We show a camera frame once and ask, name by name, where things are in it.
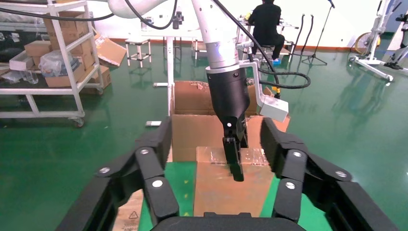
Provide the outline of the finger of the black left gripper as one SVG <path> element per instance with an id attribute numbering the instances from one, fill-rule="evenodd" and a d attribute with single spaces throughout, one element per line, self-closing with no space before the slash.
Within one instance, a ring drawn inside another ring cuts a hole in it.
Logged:
<path id="1" fill-rule="evenodd" d="M 242 122 L 240 122 L 239 132 L 240 132 L 240 147 L 248 148 L 246 120 L 243 120 Z"/>
<path id="2" fill-rule="evenodd" d="M 238 182 L 244 181 L 239 142 L 235 137 L 224 137 L 223 147 L 227 165 L 229 166 L 233 179 Z"/>

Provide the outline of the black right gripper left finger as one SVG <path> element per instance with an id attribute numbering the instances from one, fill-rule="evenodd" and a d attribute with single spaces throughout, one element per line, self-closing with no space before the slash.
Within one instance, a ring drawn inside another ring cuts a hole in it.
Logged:
<path id="1" fill-rule="evenodd" d="M 108 231 L 119 207 L 142 191 L 153 225 L 179 216 L 179 205 L 164 169 L 172 142 L 167 117 L 155 130 L 143 133 L 135 147 L 97 171 L 57 226 L 58 231 Z"/>

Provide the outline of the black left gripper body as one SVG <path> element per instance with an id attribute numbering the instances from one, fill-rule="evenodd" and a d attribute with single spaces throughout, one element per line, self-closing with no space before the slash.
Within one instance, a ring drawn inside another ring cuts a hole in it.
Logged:
<path id="1" fill-rule="evenodd" d="M 238 65 L 206 68 L 212 106 L 219 118 L 225 137 L 240 139 L 240 122 L 250 104 L 245 68 Z"/>

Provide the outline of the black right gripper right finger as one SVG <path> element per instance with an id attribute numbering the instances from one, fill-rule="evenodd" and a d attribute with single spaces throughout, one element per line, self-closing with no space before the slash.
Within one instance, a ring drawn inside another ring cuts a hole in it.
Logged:
<path id="1" fill-rule="evenodd" d="M 297 223 L 302 196 L 322 210 L 334 231 L 396 231 L 398 227 L 339 166 L 311 153 L 297 136 L 263 118 L 260 144 L 279 178 L 272 216 Z"/>

